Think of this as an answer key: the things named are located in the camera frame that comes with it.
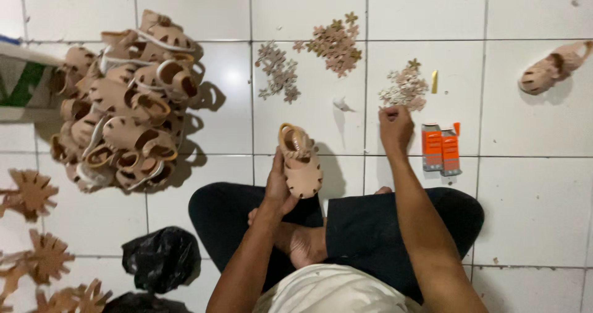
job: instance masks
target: white scrap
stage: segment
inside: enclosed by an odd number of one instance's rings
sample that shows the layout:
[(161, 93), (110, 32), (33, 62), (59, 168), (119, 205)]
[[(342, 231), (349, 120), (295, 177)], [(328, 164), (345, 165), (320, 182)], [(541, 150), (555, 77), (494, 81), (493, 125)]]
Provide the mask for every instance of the white scrap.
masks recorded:
[(341, 111), (354, 111), (352, 110), (352, 108), (350, 108), (350, 106), (346, 104), (346, 102), (344, 101), (345, 98), (345, 96), (341, 98), (335, 97), (333, 99), (334, 106), (336, 106), (336, 108), (338, 108)]

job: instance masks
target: sandal cutout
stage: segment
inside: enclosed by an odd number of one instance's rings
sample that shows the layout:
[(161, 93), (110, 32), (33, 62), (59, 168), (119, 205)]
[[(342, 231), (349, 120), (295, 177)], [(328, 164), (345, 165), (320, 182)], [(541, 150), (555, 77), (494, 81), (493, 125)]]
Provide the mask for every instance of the sandal cutout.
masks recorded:
[(103, 78), (103, 74), (99, 69), (99, 60), (93, 62), (91, 67), (88, 69), (84, 78), (82, 78), (77, 84), (76, 98), (80, 100), (87, 100), (88, 95), (91, 92), (93, 83), (100, 78)]
[(315, 196), (322, 188), (323, 171), (313, 140), (302, 128), (283, 123), (278, 131), (278, 141), (291, 195), (297, 198)]
[(116, 162), (116, 167), (117, 169), (123, 169), (130, 172), (138, 164), (140, 157), (141, 155), (137, 151), (128, 151), (119, 157)]
[(128, 86), (134, 79), (136, 69), (137, 67), (130, 63), (120, 65), (107, 71), (105, 78)]
[(91, 111), (91, 104), (78, 99), (62, 101), (60, 116), (64, 121), (78, 121)]
[(84, 160), (90, 168), (97, 168), (106, 164), (109, 166), (116, 164), (120, 157), (121, 152), (113, 151), (107, 145), (100, 144)]
[(84, 47), (72, 47), (66, 53), (65, 62), (60, 68), (64, 84), (60, 94), (71, 97), (77, 93), (76, 84), (86, 75), (97, 56)]
[(137, 33), (128, 29), (123, 32), (102, 32), (101, 39), (108, 46), (101, 59), (101, 71), (107, 72), (115, 66), (126, 63), (146, 66), (165, 61), (167, 49), (152, 42), (138, 41)]
[(171, 112), (165, 121), (157, 128), (171, 135), (175, 145), (179, 147), (183, 141), (183, 128), (185, 124), (185, 113), (178, 114)]
[(52, 158), (61, 164), (68, 164), (72, 161), (76, 161), (78, 159), (77, 150), (79, 150), (78, 145), (74, 145), (74, 147), (70, 148), (65, 146), (61, 142), (60, 134), (52, 135), (50, 138), (50, 153)]
[(80, 120), (74, 122), (70, 129), (70, 134), (72, 135), (74, 142), (85, 149), (89, 147), (93, 141), (93, 136), (96, 135), (96, 129), (100, 128), (99, 122), (102, 118), (103, 114), (99, 112), (91, 112)]
[(527, 69), (519, 80), (519, 87), (528, 94), (538, 95), (568, 78), (589, 57), (593, 41), (563, 45), (545, 59)]
[(117, 171), (116, 180), (124, 189), (134, 190), (159, 175), (164, 168), (163, 161), (158, 161), (154, 158), (144, 158), (140, 155), (137, 165)]
[(164, 88), (157, 79), (158, 64), (141, 67), (134, 73), (134, 82), (145, 90), (163, 90)]
[(138, 125), (129, 117), (117, 116), (107, 121), (103, 137), (111, 148), (138, 150), (144, 157), (158, 160), (177, 158), (177, 148), (169, 134)]
[(111, 116), (127, 116), (138, 123), (149, 121), (159, 125), (171, 112), (164, 101), (109, 79), (95, 81), (90, 90), (89, 98), (94, 108)]
[(191, 69), (187, 67), (187, 62), (167, 60), (158, 67), (157, 77), (173, 102), (187, 101), (198, 94), (196, 81), (191, 75)]
[(162, 186), (171, 178), (173, 172), (175, 171), (175, 164), (172, 161), (165, 161), (163, 162), (164, 167), (160, 173), (153, 175), (152, 177), (148, 178), (146, 184), (151, 187), (158, 187)]
[(168, 50), (175, 52), (196, 50), (195, 42), (183, 34), (181, 26), (174, 24), (171, 18), (148, 9), (142, 13), (142, 23), (137, 32), (141, 37)]

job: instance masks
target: pile of sandals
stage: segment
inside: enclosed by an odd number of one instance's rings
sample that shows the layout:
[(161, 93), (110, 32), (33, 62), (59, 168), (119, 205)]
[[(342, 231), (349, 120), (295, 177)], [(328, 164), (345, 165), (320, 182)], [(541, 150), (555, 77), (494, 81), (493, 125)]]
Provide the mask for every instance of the pile of sandals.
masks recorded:
[(140, 29), (102, 32), (97, 56), (73, 47), (60, 68), (66, 121), (51, 153), (84, 192), (163, 185), (175, 168), (185, 111), (200, 101), (196, 44), (150, 10)]

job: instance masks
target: floor tile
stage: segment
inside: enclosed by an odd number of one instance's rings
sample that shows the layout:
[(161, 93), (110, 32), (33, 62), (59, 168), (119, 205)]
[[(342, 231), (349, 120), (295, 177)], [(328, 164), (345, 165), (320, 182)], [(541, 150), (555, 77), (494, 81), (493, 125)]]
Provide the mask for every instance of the floor tile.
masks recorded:
[(251, 154), (250, 50), (248, 43), (202, 43), (204, 104), (188, 110), (181, 152)]
[(578, 313), (583, 272), (474, 267), (473, 285), (490, 313)]
[(581, 313), (593, 313), (593, 270), (587, 270), (585, 275), (585, 291), (583, 291), (583, 303)]
[(485, 8), (486, 0), (369, 0), (369, 39), (482, 39)]
[(426, 94), (426, 107), (412, 112), (416, 123), (409, 154), (422, 154), (422, 123), (438, 123), (441, 128), (461, 123), (459, 153), (477, 155), (480, 129), (480, 89), (482, 87), (481, 41), (421, 41), (369, 43), (367, 88), (367, 153), (384, 155), (379, 136), (378, 93), (392, 84), (390, 71), (401, 71), (409, 60), (422, 64), (421, 77), (432, 84), (433, 70), (439, 71), (436, 94)]
[(0, 123), (0, 152), (35, 152), (33, 123)]
[(78, 287), (80, 284), (89, 285), (93, 279), (101, 281), (101, 290), (105, 294), (113, 291), (111, 299), (119, 297), (128, 291), (136, 291), (134, 276), (126, 274), (122, 267), (121, 257), (76, 257), (67, 263), (69, 274), (63, 275), (61, 280), (52, 281), (52, 293), (64, 287)]
[(592, 166), (593, 159), (481, 158), (486, 220), (474, 263), (582, 267)]
[(549, 39), (593, 36), (593, 0), (488, 0), (488, 38)]
[(481, 155), (593, 156), (593, 135), (583, 133), (593, 125), (593, 61), (537, 96), (517, 86), (525, 69), (569, 43), (487, 42)]
[(214, 262), (202, 260), (200, 276), (190, 286), (180, 286), (165, 294), (164, 297), (173, 301), (184, 302), (189, 311), (195, 313), (206, 312), (206, 306), (220, 276), (221, 273), (214, 265)]
[[(386, 156), (365, 157), (365, 195), (374, 194), (381, 187), (395, 189), (393, 174)], [(424, 188), (449, 187), (455, 188), (464, 193), (476, 196), (478, 158), (461, 157), (460, 164), (463, 173), (455, 177), (443, 177), (439, 172), (425, 172), (422, 169), (422, 157), (408, 157), (412, 170)], [(473, 259), (473, 248), (463, 258), (464, 264), (471, 264)]]
[(350, 12), (358, 16), (358, 40), (365, 39), (366, 0), (251, 0), (251, 6), (254, 40), (308, 40), (314, 26)]
[[(17, 185), (8, 173), (10, 168), (16, 168), (20, 171), (37, 169), (35, 155), (0, 153), (0, 182), (2, 188), (17, 189)], [(31, 249), (33, 247), (29, 237), (29, 229), (31, 228), (36, 228), (41, 232), (41, 219), (37, 223), (27, 223), (20, 213), (11, 210), (5, 211), (4, 216), (0, 218), (0, 238), (2, 238), (0, 251), (9, 254)]]
[(0, 0), (0, 10), (2, 11), (0, 34), (11, 38), (23, 38), (25, 28), (21, 0)]
[(136, 24), (134, 0), (25, 0), (30, 40), (100, 40)]
[(196, 41), (250, 39), (249, 0), (138, 0), (138, 22), (144, 9), (170, 16)]
[[(258, 97), (259, 89), (267, 86), (262, 67), (254, 67), (254, 144), (256, 154), (272, 155), (278, 145), (278, 128), (284, 122), (304, 128), (315, 139), (321, 155), (361, 155), (364, 148), (364, 89), (365, 65), (360, 61), (357, 68), (346, 77), (326, 70), (325, 60), (311, 52), (297, 53), (292, 43), (278, 43), (286, 51), (286, 59), (294, 59), (296, 87), (302, 93), (289, 105), (284, 102), (284, 93)], [(253, 44), (253, 57), (257, 59), (260, 43)], [(345, 97), (352, 111), (342, 112), (334, 107), (333, 99)]]
[[(327, 215), (330, 198), (362, 196), (364, 159), (360, 156), (320, 156), (323, 170), (323, 187), (319, 191), (319, 201)], [(270, 174), (272, 156), (256, 156), (256, 186), (265, 186)]]
[[(197, 236), (187, 213), (189, 199), (197, 189), (221, 181), (253, 184), (251, 156), (191, 155), (187, 159), (183, 159), (183, 156), (180, 158), (171, 179), (173, 187), (148, 194), (150, 232), (166, 226), (179, 226)], [(202, 258), (209, 257), (201, 241), (199, 244)]]
[(146, 234), (143, 193), (106, 188), (84, 194), (48, 154), (39, 155), (39, 171), (60, 188), (58, 207), (45, 219), (45, 230), (68, 243), (72, 254), (118, 256), (123, 243)]
[[(4, 278), (0, 278), (0, 289), (3, 288)], [(36, 285), (33, 279), (29, 276), (23, 276), (19, 280), (19, 288), (6, 299), (4, 305), (12, 306), (14, 312), (31, 312), (37, 308), (35, 290)]]

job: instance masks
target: bare foot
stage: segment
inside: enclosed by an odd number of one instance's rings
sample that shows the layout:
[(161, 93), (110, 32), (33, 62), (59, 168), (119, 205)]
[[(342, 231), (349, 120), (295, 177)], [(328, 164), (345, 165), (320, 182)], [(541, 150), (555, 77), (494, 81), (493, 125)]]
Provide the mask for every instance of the bare foot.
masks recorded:
[[(249, 212), (249, 226), (256, 214), (257, 208)], [(274, 238), (274, 246), (284, 252), (297, 269), (323, 262), (327, 258), (326, 228), (282, 222)]]
[(391, 190), (391, 188), (389, 187), (381, 187), (379, 190), (376, 191), (375, 195), (379, 195), (379, 194), (389, 194), (389, 193), (393, 193), (393, 190)]

